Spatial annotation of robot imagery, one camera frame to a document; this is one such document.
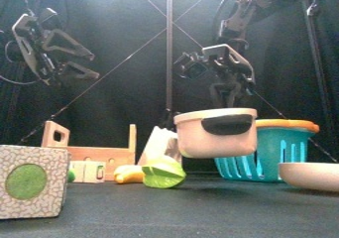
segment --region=white bowl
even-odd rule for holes
[[[279,175],[293,186],[339,192],[339,164],[281,163]]]
[[[255,118],[257,110],[250,108],[210,109],[175,116],[182,155],[219,158],[251,154],[257,149]]]

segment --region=yellow banana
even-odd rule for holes
[[[142,166],[123,165],[119,166],[114,171],[114,180],[123,183],[143,183],[144,172]]]

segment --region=wooden toy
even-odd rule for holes
[[[42,147],[67,149],[72,154],[72,161],[106,162],[104,180],[114,180],[112,174],[116,167],[135,164],[136,128],[134,124],[130,125],[128,148],[68,146],[70,136],[70,129],[54,121],[47,121]]]

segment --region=lime green object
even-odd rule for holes
[[[19,166],[6,179],[7,193],[19,200],[39,196],[48,182],[44,169],[35,164]]]
[[[143,166],[144,185],[158,188],[170,188],[183,183],[186,172],[182,165],[172,159],[163,158]]]
[[[74,170],[70,170],[70,177],[68,177],[68,182],[74,182],[76,179],[76,173]]]

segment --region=white pot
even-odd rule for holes
[[[245,156],[257,149],[257,110],[223,108],[175,116],[179,151],[188,158]]]

